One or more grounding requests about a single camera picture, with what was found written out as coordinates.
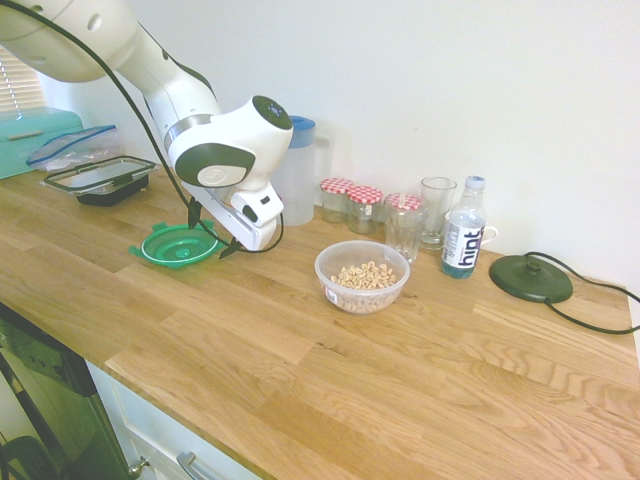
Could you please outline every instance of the hint label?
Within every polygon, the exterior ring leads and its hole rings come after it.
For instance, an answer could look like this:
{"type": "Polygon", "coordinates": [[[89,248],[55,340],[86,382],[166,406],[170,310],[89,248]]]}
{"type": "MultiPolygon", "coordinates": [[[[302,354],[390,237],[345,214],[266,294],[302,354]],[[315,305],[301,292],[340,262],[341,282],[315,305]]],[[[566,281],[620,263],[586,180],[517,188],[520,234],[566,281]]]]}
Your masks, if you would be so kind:
{"type": "Polygon", "coordinates": [[[473,268],[482,244],[482,228],[465,228],[449,223],[442,260],[454,268],[473,268]]]}

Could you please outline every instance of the white cabinet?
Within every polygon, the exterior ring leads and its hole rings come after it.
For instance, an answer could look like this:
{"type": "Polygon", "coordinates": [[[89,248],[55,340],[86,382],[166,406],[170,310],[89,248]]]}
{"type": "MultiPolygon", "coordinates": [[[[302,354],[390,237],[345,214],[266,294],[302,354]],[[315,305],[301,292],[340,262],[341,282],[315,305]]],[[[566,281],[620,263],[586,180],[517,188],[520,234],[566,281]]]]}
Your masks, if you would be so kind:
{"type": "Polygon", "coordinates": [[[87,365],[128,463],[136,464],[140,457],[150,463],[141,479],[260,480],[95,365],[87,365]],[[190,457],[191,475],[178,464],[180,455],[190,457]]]}

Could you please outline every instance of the red checkered lid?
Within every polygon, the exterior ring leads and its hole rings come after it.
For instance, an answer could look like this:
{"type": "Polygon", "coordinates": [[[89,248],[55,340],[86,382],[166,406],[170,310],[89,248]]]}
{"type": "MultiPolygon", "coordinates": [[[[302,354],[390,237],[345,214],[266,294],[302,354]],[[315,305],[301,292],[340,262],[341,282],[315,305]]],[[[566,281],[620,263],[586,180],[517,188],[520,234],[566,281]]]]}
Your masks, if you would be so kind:
{"type": "Polygon", "coordinates": [[[353,185],[351,180],[345,178],[326,178],[320,183],[320,188],[328,193],[347,193],[347,189],[353,185]]]}
{"type": "Polygon", "coordinates": [[[420,197],[409,193],[392,193],[385,202],[398,210],[417,210],[422,205],[420,197]]]}
{"type": "Polygon", "coordinates": [[[356,203],[378,203],[382,200],[382,191],[367,185],[354,185],[347,190],[347,197],[356,203]]]}

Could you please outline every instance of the dishwasher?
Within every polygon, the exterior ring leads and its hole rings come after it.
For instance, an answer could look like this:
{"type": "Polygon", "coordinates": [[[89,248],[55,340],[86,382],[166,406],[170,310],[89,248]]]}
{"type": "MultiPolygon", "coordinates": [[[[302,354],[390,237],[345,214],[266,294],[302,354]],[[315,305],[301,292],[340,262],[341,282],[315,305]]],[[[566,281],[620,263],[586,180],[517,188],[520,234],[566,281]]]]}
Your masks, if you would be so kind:
{"type": "Polygon", "coordinates": [[[15,480],[131,480],[82,357],[0,303],[0,471],[15,480]]]}

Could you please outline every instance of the plastic bowl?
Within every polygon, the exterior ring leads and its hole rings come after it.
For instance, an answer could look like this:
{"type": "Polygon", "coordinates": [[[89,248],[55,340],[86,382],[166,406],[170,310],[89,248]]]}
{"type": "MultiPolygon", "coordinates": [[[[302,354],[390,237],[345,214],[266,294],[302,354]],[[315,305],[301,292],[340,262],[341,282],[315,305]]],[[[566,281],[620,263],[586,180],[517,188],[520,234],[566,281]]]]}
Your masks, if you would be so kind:
{"type": "Polygon", "coordinates": [[[325,248],[316,257],[316,274],[327,299],[337,307],[360,315],[377,312],[391,305],[407,283],[411,268],[409,262],[393,248],[382,243],[353,240],[325,248]],[[397,277],[394,285],[375,290],[358,290],[332,282],[342,267],[359,267],[374,261],[376,265],[387,264],[397,277]]]}

